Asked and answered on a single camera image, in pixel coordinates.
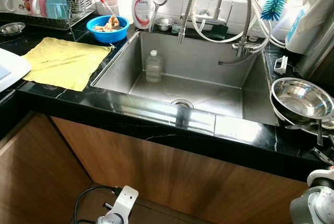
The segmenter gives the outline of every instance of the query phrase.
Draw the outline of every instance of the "faucet hose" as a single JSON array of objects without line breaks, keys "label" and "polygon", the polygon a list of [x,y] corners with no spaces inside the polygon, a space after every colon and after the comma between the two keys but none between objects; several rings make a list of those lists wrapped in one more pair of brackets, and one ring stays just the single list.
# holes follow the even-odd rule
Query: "faucet hose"
[{"label": "faucet hose", "polygon": [[249,29],[249,23],[251,22],[251,16],[252,16],[252,0],[247,0],[247,16],[246,16],[246,21],[245,21],[245,26],[244,26],[244,32],[241,36],[240,42],[245,43],[247,39],[247,32]]},{"label": "faucet hose", "polygon": [[188,4],[187,4],[187,7],[186,7],[186,12],[184,14],[184,17],[183,17],[183,25],[182,25],[182,29],[181,31],[179,32],[180,33],[185,33],[186,31],[186,27],[187,27],[187,22],[188,22],[188,17],[189,17],[189,14],[190,14],[190,10],[192,8],[192,5],[193,5],[193,0],[189,0],[188,1]]}]

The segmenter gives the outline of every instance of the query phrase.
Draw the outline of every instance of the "black marble countertop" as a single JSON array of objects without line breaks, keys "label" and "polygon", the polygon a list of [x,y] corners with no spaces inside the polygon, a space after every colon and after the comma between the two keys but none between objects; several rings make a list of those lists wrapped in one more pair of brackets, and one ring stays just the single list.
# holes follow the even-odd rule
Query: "black marble countertop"
[{"label": "black marble countertop", "polygon": [[[87,33],[85,25],[83,21],[74,27],[75,34],[81,37],[79,42],[99,44]],[[128,37],[134,32],[135,28],[130,27]],[[1,39],[0,48],[23,55],[43,37],[73,40],[68,32],[26,27],[23,34],[14,39]],[[126,41],[114,44],[115,50],[92,74],[83,92],[19,81],[0,93],[0,113],[6,107],[5,101],[11,101],[8,117],[10,109],[12,117],[18,114],[16,111],[33,110],[301,181],[305,181],[311,171],[327,166],[309,153],[316,145],[316,137],[303,131],[90,86]],[[272,61],[281,55],[274,46],[266,48],[269,70]],[[329,142],[325,141],[322,150],[329,149]]]}]

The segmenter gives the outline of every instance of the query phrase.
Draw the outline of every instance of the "yellow cloth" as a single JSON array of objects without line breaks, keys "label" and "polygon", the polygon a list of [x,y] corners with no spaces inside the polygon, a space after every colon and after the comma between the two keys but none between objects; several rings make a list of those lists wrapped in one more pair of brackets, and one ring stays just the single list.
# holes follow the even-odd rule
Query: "yellow cloth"
[{"label": "yellow cloth", "polygon": [[83,91],[111,47],[44,38],[23,57],[31,64],[25,80]]}]

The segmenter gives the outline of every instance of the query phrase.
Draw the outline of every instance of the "blue bowl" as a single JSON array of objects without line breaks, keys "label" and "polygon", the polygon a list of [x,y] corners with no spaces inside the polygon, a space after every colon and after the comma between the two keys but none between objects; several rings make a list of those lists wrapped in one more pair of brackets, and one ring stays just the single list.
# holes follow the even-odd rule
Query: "blue bowl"
[{"label": "blue bowl", "polygon": [[110,15],[105,15],[93,18],[87,22],[87,29],[93,33],[94,38],[97,41],[102,43],[114,43],[126,37],[127,29],[129,28],[130,23],[128,19],[121,16],[117,16],[117,19],[120,21],[120,26],[123,27],[122,29],[114,32],[97,32],[94,30],[95,26],[103,27],[109,19]]}]

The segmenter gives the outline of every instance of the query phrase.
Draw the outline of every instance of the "drying rack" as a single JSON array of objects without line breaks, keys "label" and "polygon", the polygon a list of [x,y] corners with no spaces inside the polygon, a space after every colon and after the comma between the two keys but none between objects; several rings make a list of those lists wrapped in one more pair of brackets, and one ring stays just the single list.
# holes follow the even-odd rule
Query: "drying rack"
[{"label": "drying rack", "polygon": [[95,11],[94,1],[95,0],[66,0],[66,2],[62,3],[63,9],[70,11],[66,19],[50,19],[31,15],[0,13],[0,20],[6,22],[22,21],[31,26],[63,31],[70,30],[74,41],[78,41],[79,39],[75,38],[72,27]]}]

